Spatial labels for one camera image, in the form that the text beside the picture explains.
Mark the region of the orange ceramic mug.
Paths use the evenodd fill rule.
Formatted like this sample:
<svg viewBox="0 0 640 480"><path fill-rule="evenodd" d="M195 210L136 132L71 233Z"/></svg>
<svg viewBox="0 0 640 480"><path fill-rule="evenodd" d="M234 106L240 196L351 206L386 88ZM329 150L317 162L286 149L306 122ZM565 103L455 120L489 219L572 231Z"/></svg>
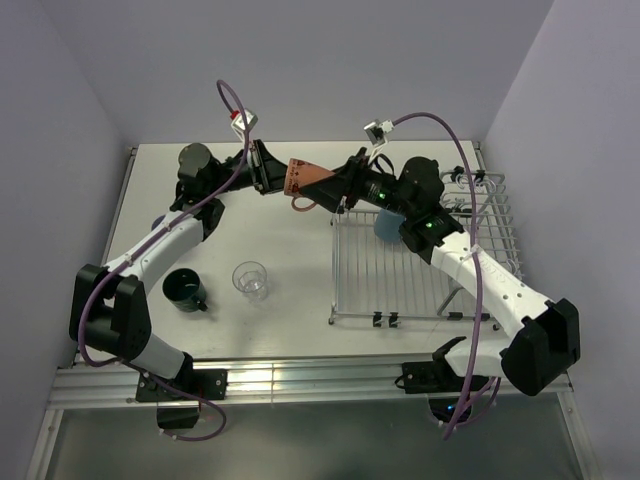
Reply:
<svg viewBox="0 0 640 480"><path fill-rule="evenodd" d="M297 199L303 197L301 189L333 175L334 172L329 169L304 160L291 158L284 177L283 194L291 198L290 205L294 211L299 213L308 212L312 210L317 203L312 202L304 207L298 206L296 204Z"/></svg>

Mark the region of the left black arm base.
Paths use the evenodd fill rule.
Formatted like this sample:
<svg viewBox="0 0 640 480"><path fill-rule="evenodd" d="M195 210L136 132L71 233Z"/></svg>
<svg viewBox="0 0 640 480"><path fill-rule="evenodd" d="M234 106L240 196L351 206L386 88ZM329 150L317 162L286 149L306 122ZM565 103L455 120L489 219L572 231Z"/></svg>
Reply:
<svg viewBox="0 0 640 480"><path fill-rule="evenodd" d="M216 401L224 400L227 390L226 369L195 369L186 377L161 379L158 383L151 374L141 374L135 393L135 401L156 405L156 423L165 432L178 437L185 436L199 420L204 420L206 410L215 410L215 420L220 425L214 430L219 435L226 427L227 417Z"/></svg>

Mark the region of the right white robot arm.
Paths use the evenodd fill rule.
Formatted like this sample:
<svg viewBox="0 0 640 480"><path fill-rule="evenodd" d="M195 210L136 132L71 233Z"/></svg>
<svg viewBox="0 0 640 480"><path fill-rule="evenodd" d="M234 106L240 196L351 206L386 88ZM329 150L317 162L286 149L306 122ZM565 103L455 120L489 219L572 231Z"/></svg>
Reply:
<svg viewBox="0 0 640 480"><path fill-rule="evenodd" d="M342 213L366 201L403 216L399 234L406 247L447 274L471 294L500 325L504 339L482 338L474 330L432 355L426 387L461 390L466 377L505 378L535 396L580 358L578 309L553 301L513 276L473 240L441 203L444 183L437 161L412 157L398 176L372 170L363 151L335 169L305 165L288 174L293 195Z"/></svg>

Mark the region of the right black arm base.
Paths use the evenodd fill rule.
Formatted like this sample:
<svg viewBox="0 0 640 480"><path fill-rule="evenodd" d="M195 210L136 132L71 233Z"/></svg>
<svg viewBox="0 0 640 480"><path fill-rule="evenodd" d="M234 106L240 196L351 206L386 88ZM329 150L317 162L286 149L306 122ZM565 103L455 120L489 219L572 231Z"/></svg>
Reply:
<svg viewBox="0 0 640 480"><path fill-rule="evenodd" d="M459 394L463 388L464 378L457 376L446 362L405 362L401 370L394 384L406 394ZM432 414L443 422L451 420L456 404L457 400L453 398L429 401Z"/></svg>

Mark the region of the plain blue cup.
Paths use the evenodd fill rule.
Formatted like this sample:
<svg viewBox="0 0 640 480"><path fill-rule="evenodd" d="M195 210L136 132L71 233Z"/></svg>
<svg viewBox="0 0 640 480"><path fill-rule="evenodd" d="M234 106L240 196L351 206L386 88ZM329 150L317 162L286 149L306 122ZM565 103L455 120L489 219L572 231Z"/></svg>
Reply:
<svg viewBox="0 0 640 480"><path fill-rule="evenodd" d="M400 243L401 235L399 229L404 220L405 217L401 214L381 209L374 222L374 234L384 242Z"/></svg>

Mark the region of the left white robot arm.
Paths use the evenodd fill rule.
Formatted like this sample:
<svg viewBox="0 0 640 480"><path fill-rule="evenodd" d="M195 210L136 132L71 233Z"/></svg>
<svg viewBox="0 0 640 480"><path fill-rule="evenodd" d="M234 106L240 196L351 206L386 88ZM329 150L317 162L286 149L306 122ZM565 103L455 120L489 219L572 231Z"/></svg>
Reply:
<svg viewBox="0 0 640 480"><path fill-rule="evenodd" d="M287 167L260 140L221 162L203 144L178 156L175 200L160 223L138 244L105 266L87 264L76 275L69 335L89 348L159 376L159 388L183 399L195 386L193 360L152 332L147 295L184 254L217 228L224 205L219 195L255 188L284 188Z"/></svg>

